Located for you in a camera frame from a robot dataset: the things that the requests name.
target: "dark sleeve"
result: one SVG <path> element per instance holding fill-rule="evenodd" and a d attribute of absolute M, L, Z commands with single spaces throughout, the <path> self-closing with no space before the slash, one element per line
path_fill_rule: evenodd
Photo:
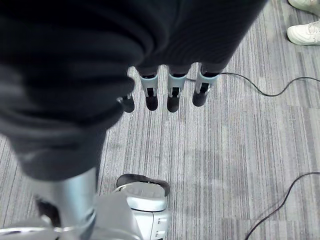
<path fill-rule="evenodd" d="M 127 69 L 164 48 L 178 7 L 0 3 L 0 132 L 28 176 L 63 180 L 99 165 L 105 132 L 123 112 L 117 98 L 134 88 Z"/>

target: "person's foot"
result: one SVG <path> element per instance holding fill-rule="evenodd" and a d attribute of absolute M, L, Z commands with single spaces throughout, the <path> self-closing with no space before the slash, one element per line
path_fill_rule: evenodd
<path fill-rule="evenodd" d="M 286 34 L 294 44 L 320 45 L 320 20 L 305 25 L 291 26 Z"/>
<path fill-rule="evenodd" d="M 313 13 L 320 17 L 320 2 L 319 0 L 288 0 L 293 7 Z"/>

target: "floor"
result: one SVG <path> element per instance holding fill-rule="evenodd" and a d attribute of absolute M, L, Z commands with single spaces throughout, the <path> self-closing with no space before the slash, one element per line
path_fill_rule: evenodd
<path fill-rule="evenodd" d="M 296 77 L 319 79 L 320 46 L 297 46 L 286 39 L 287 27 L 315 20 L 286 0 L 269 1 L 226 71 L 251 78 L 268 93 L 280 92 Z M 194 65 L 189 77 L 196 73 Z M 129 74 L 138 81 L 134 69 Z M 107 132 L 98 191 L 110 192 L 124 173 L 168 181 L 168 240 L 244 239 L 297 176 L 320 171 L 319 83 L 295 82 L 270 98 L 241 78 L 222 75 L 206 105 L 196 108 L 189 81 L 179 111 L 172 114 L 166 109 L 166 76 L 161 67 L 158 110 L 147 110 L 138 83 L 135 111 Z M 0 226 L 35 214 L 14 158 L 0 137 Z M 320 240 L 319 199 L 319 176 L 304 178 L 285 207 L 251 239 Z"/>

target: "shoe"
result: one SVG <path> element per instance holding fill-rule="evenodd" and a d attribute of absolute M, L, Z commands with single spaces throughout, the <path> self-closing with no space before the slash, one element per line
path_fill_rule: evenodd
<path fill-rule="evenodd" d="M 291 26 L 286 34 L 294 44 L 320 45 L 320 20 L 305 25 Z"/>
<path fill-rule="evenodd" d="M 293 7 L 313 13 L 320 17 L 320 2 L 319 0 L 288 0 Z"/>

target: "black fingertip pad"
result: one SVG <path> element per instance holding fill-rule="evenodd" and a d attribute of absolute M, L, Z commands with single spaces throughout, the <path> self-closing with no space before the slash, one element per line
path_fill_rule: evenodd
<path fill-rule="evenodd" d="M 202 92 L 197 93 L 196 91 L 194 91 L 193 97 L 192 97 L 193 105 L 195 105 L 196 107 L 201 107 L 206 103 L 206 100 L 207 100 L 207 95 L 205 95 Z"/>
<path fill-rule="evenodd" d="M 175 113 L 179 109 L 179 102 L 180 98 L 179 97 L 169 97 L 167 99 L 166 107 L 170 113 Z"/>
<path fill-rule="evenodd" d="M 145 103 L 146 103 L 146 107 L 150 111 L 155 111 L 158 108 L 158 97 L 157 96 L 146 96 Z"/>
<path fill-rule="evenodd" d="M 133 98 L 123 99 L 121 105 L 126 113 L 132 113 L 135 110 L 135 101 Z"/>

